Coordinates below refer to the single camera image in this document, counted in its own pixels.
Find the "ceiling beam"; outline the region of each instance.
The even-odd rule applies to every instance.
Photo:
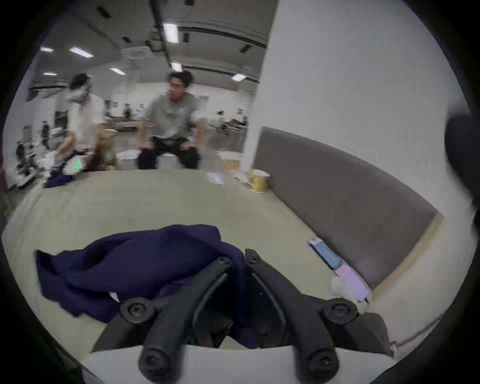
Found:
[[[211,34],[211,35],[225,36],[225,37],[230,37],[232,39],[241,40],[241,41],[244,41],[244,42],[249,43],[249,44],[256,45],[257,47],[260,47],[260,48],[267,48],[266,44],[263,44],[263,43],[260,43],[258,41],[252,40],[248,37],[236,35],[236,34],[233,34],[233,33],[230,33],[230,32],[218,31],[216,29],[201,28],[201,27],[185,27],[185,26],[182,27],[182,26],[178,26],[177,28],[178,28],[179,31],[182,31],[182,32],[197,32],[197,33],[207,33],[207,34]]]
[[[163,18],[160,6],[158,4],[158,0],[149,0],[148,3],[150,5],[150,10],[152,11],[153,20],[155,22],[154,27],[160,35],[160,42],[162,44],[163,53],[165,54],[165,59],[167,60],[167,65],[169,68],[171,68],[172,60],[170,59],[170,55],[168,54],[167,44],[163,37]]]
[[[225,71],[220,71],[218,69],[211,69],[211,68],[202,68],[202,67],[195,67],[195,66],[192,66],[192,65],[183,65],[182,64],[182,69],[191,69],[191,70],[195,70],[195,71],[204,71],[204,72],[214,72],[214,73],[219,73],[221,75],[228,75],[228,76],[233,76],[235,75],[235,73],[232,73],[232,72],[225,72]],[[251,77],[246,77],[245,80],[248,80],[248,81],[251,81],[253,83],[259,83],[258,80],[255,80],[255,79],[252,79]]]

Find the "wall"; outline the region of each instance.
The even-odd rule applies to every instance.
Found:
[[[442,51],[400,0],[279,1],[242,168],[265,125],[358,156],[444,216],[426,253],[372,303],[391,340],[447,308],[473,257],[470,200],[444,156],[447,114],[465,105]]]
[[[22,129],[25,125],[31,125],[35,116],[35,101],[26,102],[28,95],[28,88],[31,85],[36,63],[38,58],[30,64],[27,72],[25,73],[20,86],[13,98],[12,105],[7,114],[5,125],[3,127],[3,168],[6,170],[6,179],[8,187],[13,186],[16,183],[16,155],[17,141],[22,138]]]

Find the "man's right hand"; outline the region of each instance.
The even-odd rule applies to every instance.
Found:
[[[138,147],[139,147],[140,149],[146,149],[146,150],[152,150],[152,149],[155,148],[155,146],[154,146],[154,144],[153,144],[152,141],[146,141],[146,142],[144,142],[144,143],[142,143],[142,144],[139,144]]]

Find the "table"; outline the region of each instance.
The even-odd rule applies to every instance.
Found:
[[[84,248],[119,232],[171,224],[210,224],[222,240],[255,249],[302,293],[331,298],[333,272],[308,245],[315,234],[270,191],[256,194],[232,177],[211,184],[192,169],[84,174],[63,187],[36,186],[16,208],[2,242],[28,304],[50,334],[84,359],[105,327],[89,316],[74,318],[42,297],[34,251],[57,254]]]

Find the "navy blue cloth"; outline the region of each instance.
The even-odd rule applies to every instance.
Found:
[[[172,225],[107,236],[84,249],[54,256],[37,251],[36,267],[44,297],[74,316],[86,313],[108,323],[125,300],[170,295],[220,256],[233,264],[236,292],[231,336],[255,348],[246,322],[244,256],[221,241],[216,227]],[[109,292],[116,292],[120,303]]]
[[[64,175],[63,168],[52,174],[44,184],[44,188],[55,188],[73,181],[72,175]]]

